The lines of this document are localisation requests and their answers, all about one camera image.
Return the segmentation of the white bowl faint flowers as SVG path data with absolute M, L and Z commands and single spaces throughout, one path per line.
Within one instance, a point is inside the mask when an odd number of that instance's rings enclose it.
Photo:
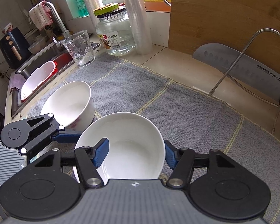
M 84 81 L 73 81 L 57 89 L 44 103 L 41 114 L 53 114 L 67 129 L 84 131 L 94 119 L 91 88 Z

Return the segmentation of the plain white bowl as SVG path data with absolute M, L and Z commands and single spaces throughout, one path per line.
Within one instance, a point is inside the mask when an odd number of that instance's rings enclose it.
M 109 152 L 97 169 L 109 179 L 157 179 L 165 161 L 165 144 L 157 127 L 143 116 L 128 112 L 106 115 L 92 123 L 79 138 L 76 148 L 93 147 L 109 140 Z

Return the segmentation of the steel kitchen faucet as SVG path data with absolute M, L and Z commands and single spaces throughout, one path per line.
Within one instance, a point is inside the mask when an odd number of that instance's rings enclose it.
M 49 13 L 50 13 L 51 18 L 53 20 L 53 24 L 45 26 L 43 29 L 44 30 L 51 30 L 52 33 L 55 35 L 56 39 L 58 40 L 60 46 L 64 47 L 63 42 L 64 42 L 65 39 L 67 39 L 71 36 L 70 32 L 66 28 L 63 21 L 61 20 L 57 10 L 55 9 L 55 6 L 48 1 L 46 1 L 45 6 L 47 6 L 50 9 Z

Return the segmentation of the grey blue checked mat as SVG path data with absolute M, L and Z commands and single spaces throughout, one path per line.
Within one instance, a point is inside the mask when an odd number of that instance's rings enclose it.
M 99 54 L 89 66 L 70 73 L 65 82 L 81 80 L 94 94 L 95 117 L 115 112 L 140 114 L 176 147 L 198 153 L 222 150 L 269 186 L 265 214 L 280 223 L 280 111 L 243 90 L 227 102 L 134 62 Z

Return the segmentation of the purple cleaning rag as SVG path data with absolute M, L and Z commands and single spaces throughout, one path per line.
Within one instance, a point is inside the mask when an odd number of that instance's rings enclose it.
M 9 93 L 11 93 L 15 88 L 20 90 L 23 84 L 25 83 L 25 81 L 26 81 L 25 77 L 22 76 L 21 74 L 16 73 L 12 75 L 9 80 Z

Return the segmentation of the white pink colander basket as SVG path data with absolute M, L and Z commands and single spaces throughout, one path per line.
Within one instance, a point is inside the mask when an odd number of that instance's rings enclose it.
M 48 61 L 37 68 L 21 88 L 20 99 L 25 101 L 41 84 L 49 79 L 57 69 L 57 63 Z

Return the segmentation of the stainless steel sink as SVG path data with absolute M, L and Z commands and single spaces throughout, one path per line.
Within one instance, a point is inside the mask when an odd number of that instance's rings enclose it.
M 11 117 L 75 61 L 60 41 L 53 41 L 28 59 L 10 79 Z

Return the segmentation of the black air fryer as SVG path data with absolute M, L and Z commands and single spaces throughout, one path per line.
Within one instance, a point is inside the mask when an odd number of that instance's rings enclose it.
M 1 52 L 11 69 L 19 68 L 32 56 L 29 47 L 28 41 L 17 27 L 0 40 Z

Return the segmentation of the clear glass mug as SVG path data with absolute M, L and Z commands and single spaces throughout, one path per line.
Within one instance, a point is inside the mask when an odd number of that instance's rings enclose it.
M 89 65 L 95 60 L 94 51 L 86 30 L 82 30 L 66 38 L 63 41 L 63 46 L 79 68 Z

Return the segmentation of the glass jar green lid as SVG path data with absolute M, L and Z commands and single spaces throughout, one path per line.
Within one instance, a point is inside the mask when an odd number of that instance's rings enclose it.
M 99 22 L 97 37 L 107 53 L 123 56 L 136 47 L 124 3 L 110 3 L 94 10 Z

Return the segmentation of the pink white dishcloth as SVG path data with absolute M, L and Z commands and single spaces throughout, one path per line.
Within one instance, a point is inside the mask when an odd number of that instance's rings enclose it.
M 45 6 L 46 1 L 41 1 L 35 7 L 29 11 L 29 17 L 39 31 L 45 26 L 53 24 L 53 20 L 50 15 L 50 9 Z

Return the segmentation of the tall plastic wrap roll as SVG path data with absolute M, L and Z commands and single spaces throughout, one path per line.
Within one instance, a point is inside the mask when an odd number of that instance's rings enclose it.
M 136 44 L 136 51 L 140 55 L 149 54 L 152 51 L 152 39 L 144 0 L 124 0 L 124 3 Z

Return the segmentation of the bamboo cutting board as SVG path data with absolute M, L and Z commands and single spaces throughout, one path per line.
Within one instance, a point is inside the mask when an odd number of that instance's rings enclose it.
M 171 0 L 169 48 L 192 54 L 206 43 L 245 51 L 280 74 L 280 0 Z

